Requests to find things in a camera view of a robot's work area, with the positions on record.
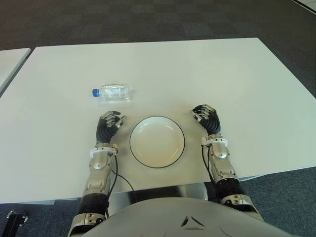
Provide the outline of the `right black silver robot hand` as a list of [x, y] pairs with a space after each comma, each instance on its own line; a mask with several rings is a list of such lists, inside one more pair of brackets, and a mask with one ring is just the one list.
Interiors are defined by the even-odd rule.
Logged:
[[221, 134], [219, 117], [216, 110], [210, 105], [198, 105], [190, 111], [190, 114], [207, 131], [208, 135]]

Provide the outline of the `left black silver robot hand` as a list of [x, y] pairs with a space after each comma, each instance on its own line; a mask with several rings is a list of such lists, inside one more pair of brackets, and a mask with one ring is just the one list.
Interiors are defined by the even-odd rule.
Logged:
[[127, 119], [127, 116], [120, 117], [120, 115], [121, 113], [118, 111], [108, 111], [100, 116], [96, 128], [96, 145], [111, 142], [111, 139]]

